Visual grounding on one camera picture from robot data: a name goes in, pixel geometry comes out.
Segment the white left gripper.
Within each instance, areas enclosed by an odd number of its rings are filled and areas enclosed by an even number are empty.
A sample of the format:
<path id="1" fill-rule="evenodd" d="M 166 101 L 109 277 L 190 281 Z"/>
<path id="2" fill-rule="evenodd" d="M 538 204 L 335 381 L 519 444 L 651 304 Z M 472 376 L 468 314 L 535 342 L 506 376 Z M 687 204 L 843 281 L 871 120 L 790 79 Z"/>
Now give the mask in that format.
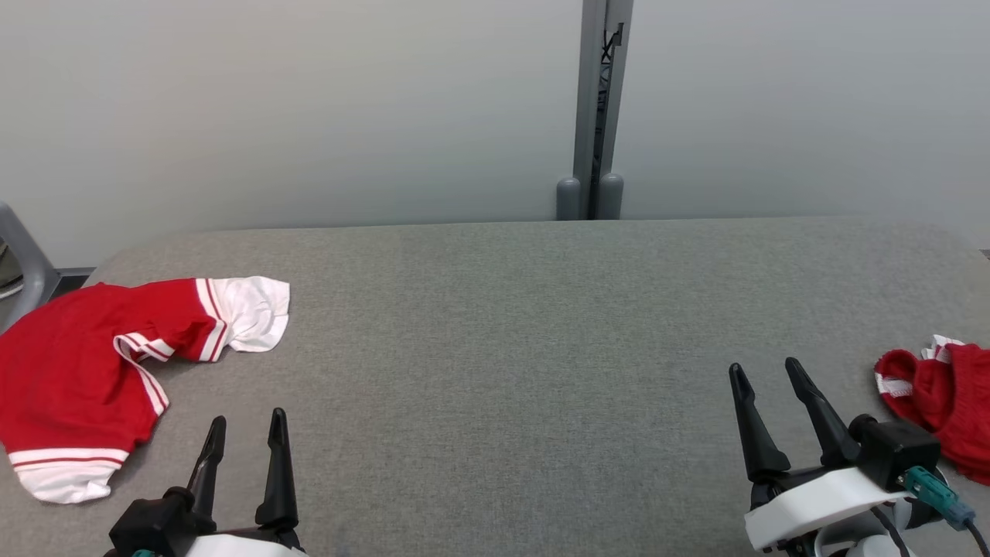
<path id="1" fill-rule="evenodd" d="M 218 415 L 210 423 L 187 484 L 193 497 L 191 511 L 202 521 L 213 519 L 213 497 L 218 466 L 225 454 L 226 432 L 226 417 Z M 299 525 L 299 511 L 288 419 L 283 408 L 272 410 L 268 448 L 265 494 L 254 516 L 258 528 L 198 536 L 185 557 L 310 557 L 294 529 Z"/>

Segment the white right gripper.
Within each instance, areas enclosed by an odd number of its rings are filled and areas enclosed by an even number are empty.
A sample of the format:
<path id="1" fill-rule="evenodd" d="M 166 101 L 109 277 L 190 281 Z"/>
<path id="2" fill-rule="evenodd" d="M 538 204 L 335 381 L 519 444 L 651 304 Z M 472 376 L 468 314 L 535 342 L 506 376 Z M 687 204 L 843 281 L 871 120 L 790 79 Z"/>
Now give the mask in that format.
<path id="1" fill-rule="evenodd" d="M 904 538 L 913 512 L 908 491 L 883 490 L 851 466 L 860 446 L 841 416 L 796 357 L 788 357 L 784 367 L 812 421 L 822 466 L 789 471 L 790 461 L 758 412 L 745 370 L 731 364 L 729 384 L 752 482 L 745 514 L 750 545 L 764 553 L 911 552 Z"/>

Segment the red shorts with white stripes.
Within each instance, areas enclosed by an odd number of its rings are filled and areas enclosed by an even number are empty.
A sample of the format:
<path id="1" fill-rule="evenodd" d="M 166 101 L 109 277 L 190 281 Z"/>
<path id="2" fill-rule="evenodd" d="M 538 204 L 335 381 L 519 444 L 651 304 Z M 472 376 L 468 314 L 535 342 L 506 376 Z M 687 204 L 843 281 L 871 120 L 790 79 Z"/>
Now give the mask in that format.
<path id="1" fill-rule="evenodd" d="M 962 476 L 990 486 L 990 348 L 934 335 L 919 354 L 884 353 L 874 377 L 894 415 L 933 434 Z"/>

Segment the red white sports shirt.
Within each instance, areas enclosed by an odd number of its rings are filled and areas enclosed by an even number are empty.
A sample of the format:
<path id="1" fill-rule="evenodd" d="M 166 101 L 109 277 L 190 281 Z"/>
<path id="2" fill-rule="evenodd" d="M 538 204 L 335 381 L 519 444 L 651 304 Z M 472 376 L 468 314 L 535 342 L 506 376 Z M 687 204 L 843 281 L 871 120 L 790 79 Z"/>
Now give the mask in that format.
<path id="1" fill-rule="evenodd" d="M 289 321 L 289 283 L 266 276 L 96 283 L 0 334 L 0 447 L 36 500 L 109 496 L 169 396 L 149 364 L 268 352 Z"/>

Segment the grey cylindrical post foot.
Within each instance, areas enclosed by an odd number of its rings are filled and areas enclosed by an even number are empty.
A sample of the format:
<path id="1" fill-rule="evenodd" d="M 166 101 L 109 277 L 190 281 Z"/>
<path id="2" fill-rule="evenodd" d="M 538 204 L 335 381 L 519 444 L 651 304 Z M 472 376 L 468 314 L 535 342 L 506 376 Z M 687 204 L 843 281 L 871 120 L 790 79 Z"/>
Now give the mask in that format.
<path id="1" fill-rule="evenodd" d="M 621 174 L 606 173 L 600 177 L 596 194 L 595 219 L 621 219 L 623 186 L 625 181 Z"/>
<path id="2" fill-rule="evenodd" d="M 582 186 L 576 177 L 560 179 L 555 187 L 556 216 L 558 221 L 582 220 Z"/>

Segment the grey chair frame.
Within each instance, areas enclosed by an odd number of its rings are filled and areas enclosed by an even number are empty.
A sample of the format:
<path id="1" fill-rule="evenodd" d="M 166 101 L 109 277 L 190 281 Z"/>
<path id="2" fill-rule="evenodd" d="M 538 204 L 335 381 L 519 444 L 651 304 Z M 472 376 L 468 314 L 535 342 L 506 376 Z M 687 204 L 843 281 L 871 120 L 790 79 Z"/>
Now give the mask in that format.
<path id="1" fill-rule="evenodd" d="M 60 276 L 13 208 L 3 201 L 0 201 L 0 239 L 10 247 L 22 273 L 22 289 L 6 321 L 0 325 L 2 334 L 25 314 L 49 301 Z"/>

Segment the grey partition post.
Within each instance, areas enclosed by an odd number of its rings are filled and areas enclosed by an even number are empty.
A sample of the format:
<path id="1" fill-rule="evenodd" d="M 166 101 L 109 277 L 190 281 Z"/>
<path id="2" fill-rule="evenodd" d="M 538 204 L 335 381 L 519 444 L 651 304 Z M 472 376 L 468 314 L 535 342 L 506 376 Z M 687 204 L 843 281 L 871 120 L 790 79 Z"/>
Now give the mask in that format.
<path id="1" fill-rule="evenodd" d="M 634 0 L 582 0 L 572 176 L 583 220 L 595 220 L 598 181 L 613 169 Z"/>

